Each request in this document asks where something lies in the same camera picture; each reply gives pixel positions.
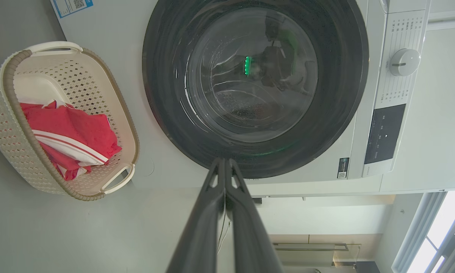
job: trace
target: basket rim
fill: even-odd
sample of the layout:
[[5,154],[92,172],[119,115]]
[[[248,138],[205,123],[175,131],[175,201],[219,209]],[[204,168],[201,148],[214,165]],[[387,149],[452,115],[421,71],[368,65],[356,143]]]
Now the basket rim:
[[[135,155],[133,157],[132,163],[135,164],[138,160],[139,156],[139,138],[138,134],[136,132],[135,126],[133,124],[133,120],[130,116],[129,110],[126,106],[125,100],[123,99],[123,96],[121,95],[121,92],[118,88],[118,85],[108,68],[108,66],[104,63],[104,61],[96,55],[94,52],[83,49],[83,52],[78,52],[77,54],[85,54],[88,57],[91,57],[94,61],[96,61],[101,68],[105,71],[106,75],[108,76],[108,79],[113,86],[113,90],[116,93],[116,96],[120,102],[120,105],[123,108],[123,112],[125,113],[125,116],[127,118],[130,130],[133,134],[133,139],[135,142]],[[18,52],[11,57],[7,59],[7,61],[4,62],[2,65],[2,71],[0,73],[0,87],[3,89],[3,92],[5,96],[7,97],[7,100],[9,102],[9,105],[16,116],[16,119],[20,125],[21,130],[23,131],[27,141],[30,143],[32,146],[32,149],[34,150],[35,154],[39,157],[40,161],[42,164],[45,166],[47,171],[51,174],[51,176],[54,178],[54,180],[59,184],[59,186],[70,196],[74,197],[77,200],[83,200],[83,201],[93,201],[93,200],[98,200],[101,199],[105,196],[104,192],[99,192],[94,195],[83,195],[74,189],[72,189],[71,185],[64,180],[62,175],[56,170],[52,162],[49,160],[49,157],[45,153],[45,151],[42,149],[40,146],[39,141],[35,138],[34,133],[32,132],[32,129],[30,128],[30,125],[27,122],[27,119],[25,115],[23,114],[22,108],[20,107],[20,103],[18,102],[15,88],[14,88],[14,75],[16,72],[17,67],[21,62],[23,62],[25,59],[29,58],[32,56],[32,51],[31,50],[23,50],[21,52]]]

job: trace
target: qr code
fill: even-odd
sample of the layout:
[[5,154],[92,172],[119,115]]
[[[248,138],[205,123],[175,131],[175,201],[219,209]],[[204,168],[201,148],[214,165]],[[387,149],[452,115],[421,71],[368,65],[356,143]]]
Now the qr code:
[[77,9],[84,7],[84,0],[74,0],[74,5]]

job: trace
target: basket handle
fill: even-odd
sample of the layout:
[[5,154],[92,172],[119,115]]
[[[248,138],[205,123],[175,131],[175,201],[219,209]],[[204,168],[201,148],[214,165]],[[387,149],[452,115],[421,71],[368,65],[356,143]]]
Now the basket handle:
[[[121,181],[120,183],[117,183],[116,185],[114,185],[113,187],[105,190],[105,188],[111,183],[113,182],[113,180],[115,178],[118,177],[118,175],[120,175],[125,169],[130,169],[128,175],[123,179],[123,181]],[[117,190],[119,190],[121,187],[123,187],[124,185],[126,185],[130,180],[131,178],[133,177],[133,175],[135,174],[135,164],[127,164],[127,166],[125,166],[123,169],[121,169],[121,171],[119,171],[115,176],[113,176],[113,178],[111,178],[103,187],[101,187],[101,192],[104,192],[105,194],[109,194],[109,193],[112,193],[112,192],[115,192]]]
[[38,45],[32,45],[31,47],[26,48],[26,50],[32,51],[32,53],[39,53],[44,50],[51,50],[51,49],[70,49],[66,51],[66,53],[73,53],[76,52],[82,52],[82,47],[75,43],[67,42],[67,41],[54,41],[54,42],[47,42],[47,43],[41,43]]

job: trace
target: beige basket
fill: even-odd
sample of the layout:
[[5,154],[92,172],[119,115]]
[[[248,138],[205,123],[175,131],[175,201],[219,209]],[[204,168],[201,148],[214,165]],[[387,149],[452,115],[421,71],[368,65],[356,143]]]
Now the beige basket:
[[[64,181],[35,138],[17,94],[56,92],[87,114],[105,114],[120,153],[107,166]],[[128,109],[110,70],[96,54],[70,42],[34,45],[9,57],[0,68],[0,150],[33,187],[89,201],[118,190],[133,176],[139,145]],[[125,169],[129,174],[106,187]]]

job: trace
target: blue and white label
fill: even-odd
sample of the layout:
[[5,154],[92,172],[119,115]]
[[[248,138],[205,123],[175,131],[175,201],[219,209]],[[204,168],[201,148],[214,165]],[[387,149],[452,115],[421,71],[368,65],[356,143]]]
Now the blue and white label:
[[92,0],[53,0],[59,18],[92,7]]

